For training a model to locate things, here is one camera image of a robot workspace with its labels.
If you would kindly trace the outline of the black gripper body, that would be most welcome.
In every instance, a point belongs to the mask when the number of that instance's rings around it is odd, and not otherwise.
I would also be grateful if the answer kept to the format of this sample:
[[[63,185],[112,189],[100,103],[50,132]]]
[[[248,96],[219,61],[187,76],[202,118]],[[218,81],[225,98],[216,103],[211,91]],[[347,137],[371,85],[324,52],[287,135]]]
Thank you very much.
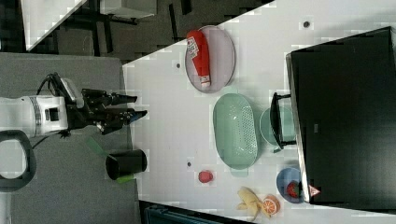
[[[102,135],[112,131],[111,114],[107,108],[113,103],[112,94],[102,90],[83,89],[79,97],[68,94],[64,99],[67,115],[65,135],[87,126],[95,126]]]

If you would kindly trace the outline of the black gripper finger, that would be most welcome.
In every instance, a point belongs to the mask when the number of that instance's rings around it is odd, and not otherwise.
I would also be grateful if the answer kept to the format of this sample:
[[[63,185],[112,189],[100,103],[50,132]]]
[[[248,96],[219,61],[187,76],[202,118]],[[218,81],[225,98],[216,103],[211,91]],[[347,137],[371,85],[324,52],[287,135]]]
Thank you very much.
[[[136,111],[134,109],[119,110],[112,113],[106,122],[108,127],[122,127],[147,115],[147,110]]]
[[[111,104],[112,105],[129,104],[129,103],[135,103],[136,100],[137,100],[136,96],[115,94],[112,96]]]

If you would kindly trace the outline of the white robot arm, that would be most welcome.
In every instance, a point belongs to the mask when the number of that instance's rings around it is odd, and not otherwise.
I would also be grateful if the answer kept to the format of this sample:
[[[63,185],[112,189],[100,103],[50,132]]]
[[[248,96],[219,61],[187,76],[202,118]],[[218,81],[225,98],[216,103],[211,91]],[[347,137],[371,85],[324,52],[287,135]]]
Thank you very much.
[[[142,119],[147,110],[118,107],[134,103],[136,96],[102,90],[83,89],[81,103],[63,96],[34,95],[20,98],[1,98],[1,131],[18,130],[28,138],[61,134],[95,126],[102,135],[120,130]]]

